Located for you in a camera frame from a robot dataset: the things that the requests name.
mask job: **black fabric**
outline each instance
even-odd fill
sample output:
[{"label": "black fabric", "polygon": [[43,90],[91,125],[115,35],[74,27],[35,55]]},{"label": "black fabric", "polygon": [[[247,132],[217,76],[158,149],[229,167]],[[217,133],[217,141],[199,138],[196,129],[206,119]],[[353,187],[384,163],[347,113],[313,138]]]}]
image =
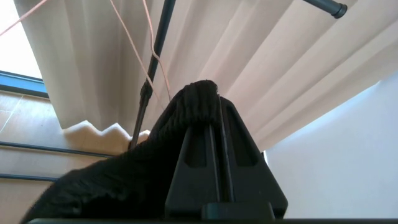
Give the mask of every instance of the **black fabric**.
[{"label": "black fabric", "polygon": [[59,178],[22,223],[35,218],[161,218],[185,131],[199,123],[219,126],[219,104],[213,82],[187,85],[166,107],[148,140]]}]

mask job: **pink cable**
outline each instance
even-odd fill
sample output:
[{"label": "pink cable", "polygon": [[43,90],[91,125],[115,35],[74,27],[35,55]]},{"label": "pink cable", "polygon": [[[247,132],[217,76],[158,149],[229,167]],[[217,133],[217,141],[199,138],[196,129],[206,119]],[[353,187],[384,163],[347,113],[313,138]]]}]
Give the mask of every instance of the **pink cable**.
[{"label": "pink cable", "polygon": [[142,62],[142,60],[141,60],[141,58],[140,58],[140,56],[139,56],[139,54],[138,54],[138,51],[137,51],[137,49],[136,49],[136,46],[134,45],[134,42],[132,41],[132,38],[131,38],[131,36],[130,36],[130,33],[129,33],[129,31],[128,31],[126,25],[124,24],[124,22],[123,22],[123,20],[122,20],[122,17],[120,16],[118,10],[116,9],[116,6],[114,5],[113,0],[109,0],[109,1],[111,2],[112,6],[113,6],[113,9],[114,9],[114,11],[115,11],[115,13],[116,13],[116,15],[118,15],[118,18],[119,18],[119,20],[120,20],[120,22],[121,22],[121,24],[122,24],[124,30],[126,31],[127,36],[129,37],[130,44],[132,45],[132,48],[134,49],[134,52],[136,53],[137,59],[138,59],[140,65],[141,65],[142,71],[144,71],[144,74],[145,74],[145,76],[147,77],[147,80],[148,80],[148,82],[149,82],[150,87],[152,87],[152,89],[153,89],[153,91],[154,91],[154,93],[155,93],[155,96],[156,96],[156,98],[157,98],[158,101],[159,101],[160,106],[161,106],[162,109],[164,110],[164,107],[163,107],[163,105],[162,105],[162,103],[161,103],[160,97],[159,97],[159,95],[157,94],[157,92],[155,91],[155,86],[154,86],[154,84],[152,83],[152,81],[150,80],[150,78],[149,78],[149,76],[148,76],[148,73],[147,73],[146,70],[145,70],[144,63]]},{"label": "pink cable", "polygon": [[156,54],[155,52],[155,48],[154,48],[154,30],[152,28],[152,21],[150,19],[150,15],[149,15],[149,11],[148,11],[148,7],[147,7],[147,3],[146,0],[142,0],[142,3],[144,4],[144,8],[145,8],[145,13],[147,14],[147,18],[148,18],[148,23],[149,23],[149,29],[150,29],[150,47],[152,50],[152,55],[159,61],[160,63],[160,67],[162,69],[162,73],[163,73],[163,77],[164,77],[164,81],[166,82],[166,87],[167,87],[167,93],[169,94],[169,101],[172,100],[172,97],[170,95],[170,85],[169,85],[169,79],[167,78],[167,74],[165,72],[165,70],[163,69],[163,63],[160,60],[160,57]]},{"label": "pink cable", "polygon": [[27,13],[25,13],[23,16],[21,16],[21,18],[18,19],[18,21],[16,21],[15,23],[13,23],[11,26],[9,26],[6,30],[4,30],[3,32],[1,32],[0,37],[5,34],[7,31],[9,31],[11,28],[13,28],[15,25],[18,24],[18,22],[22,22],[24,19],[26,19],[28,16],[30,16],[34,11],[36,11],[40,6],[42,6],[45,2],[47,2],[48,0],[42,0],[41,2],[39,2],[37,5],[35,5],[32,9],[30,9],[29,11],[27,11]]}]

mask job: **black pole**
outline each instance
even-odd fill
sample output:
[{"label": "black pole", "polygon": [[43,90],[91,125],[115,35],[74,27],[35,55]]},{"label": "black pole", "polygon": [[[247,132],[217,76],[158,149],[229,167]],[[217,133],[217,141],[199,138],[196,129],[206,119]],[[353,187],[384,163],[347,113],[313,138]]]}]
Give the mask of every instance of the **black pole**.
[{"label": "black pole", "polygon": [[19,144],[14,142],[2,142],[0,141],[0,146],[6,147],[18,147],[23,149],[35,149],[35,150],[42,150],[42,151],[50,151],[50,152],[62,152],[62,153],[69,153],[69,154],[79,154],[84,156],[98,156],[98,157],[106,157],[110,158],[113,157],[112,155],[102,154],[102,153],[95,153],[95,152],[85,152],[73,149],[60,149],[56,147],[47,147],[47,146],[35,146],[29,144]]},{"label": "black pole", "polygon": [[[159,26],[157,29],[154,44],[155,53],[159,56],[162,53],[162,48],[164,40],[166,39],[167,29],[169,28],[170,20],[172,18],[174,5],[175,0],[164,1],[162,15],[160,16]],[[152,81],[155,77],[157,64],[157,59],[152,55],[148,68],[148,76]],[[144,85],[142,86],[140,95],[141,99],[139,101],[136,125],[134,127],[134,133],[132,134],[132,140],[130,142],[129,149],[133,149],[137,145],[139,131],[141,130],[142,121],[144,120],[145,110],[147,109],[149,99],[152,96],[152,88],[150,87],[148,80],[146,80]]]},{"label": "black pole", "polygon": [[332,0],[304,0],[311,5],[330,13],[335,19],[341,18],[347,12],[347,5]]},{"label": "black pole", "polygon": [[55,182],[58,178],[55,177],[37,177],[30,175],[16,175],[16,174],[0,174],[2,179],[15,179],[15,180],[38,180]]}]

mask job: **pleated curtain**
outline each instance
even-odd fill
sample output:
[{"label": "pleated curtain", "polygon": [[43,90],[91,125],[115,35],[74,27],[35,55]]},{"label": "pleated curtain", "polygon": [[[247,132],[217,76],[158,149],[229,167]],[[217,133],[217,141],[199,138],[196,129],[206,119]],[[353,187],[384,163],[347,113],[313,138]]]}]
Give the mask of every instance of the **pleated curtain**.
[{"label": "pleated curtain", "polygon": [[[37,1],[15,0],[19,14]],[[177,0],[161,58],[171,94],[209,79],[260,150],[398,70],[398,1],[339,0],[341,19],[299,0]],[[115,1],[146,67],[141,1]],[[147,2],[157,30],[163,1]],[[132,133],[143,71],[108,0],[51,0],[22,23],[60,124]],[[168,102],[160,67],[142,130]]]}]

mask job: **metal rod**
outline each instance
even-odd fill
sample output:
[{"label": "metal rod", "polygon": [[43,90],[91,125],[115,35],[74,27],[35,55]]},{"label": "metal rod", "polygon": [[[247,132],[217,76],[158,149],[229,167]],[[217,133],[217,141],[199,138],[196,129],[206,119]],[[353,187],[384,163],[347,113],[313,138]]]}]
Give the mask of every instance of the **metal rod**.
[{"label": "metal rod", "polygon": [[18,147],[24,149],[35,149],[35,150],[42,150],[42,151],[50,151],[50,152],[62,152],[62,153],[69,153],[69,154],[79,154],[84,156],[97,156],[97,157],[106,157],[110,158],[113,157],[112,155],[96,153],[96,152],[85,152],[73,149],[60,149],[56,147],[47,147],[47,146],[35,146],[29,144],[19,144],[13,142],[2,142],[0,141],[0,146],[7,146],[7,147]]},{"label": "metal rod", "polygon": [[0,174],[0,178],[15,179],[15,180],[38,180],[38,181],[50,181],[50,182],[55,182],[58,179],[55,177],[38,177],[31,175],[16,175],[16,174]]},{"label": "metal rod", "polygon": [[332,0],[304,0],[311,5],[330,13],[335,19],[341,18],[347,12],[347,5]]},{"label": "metal rod", "polygon": [[[160,56],[163,49],[164,40],[166,39],[167,29],[169,28],[170,20],[172,18],[175,0],[165,0],[162,15],[160,16],[159,26],[156,33],[154,50]],[[156,73],[158,60],[152,55],[150,58],[148,76],[153,81]],[[152,96],[152,88],[146,80],[141,88],[141,99],[139,102],[139,109],[137,114],[136,125],[132,135],[132,140],[129,149],[133,149],[137,145],[139,131],[141,130],[142,121],[144,120],[145,110],[148,106],[150,97]]]}]

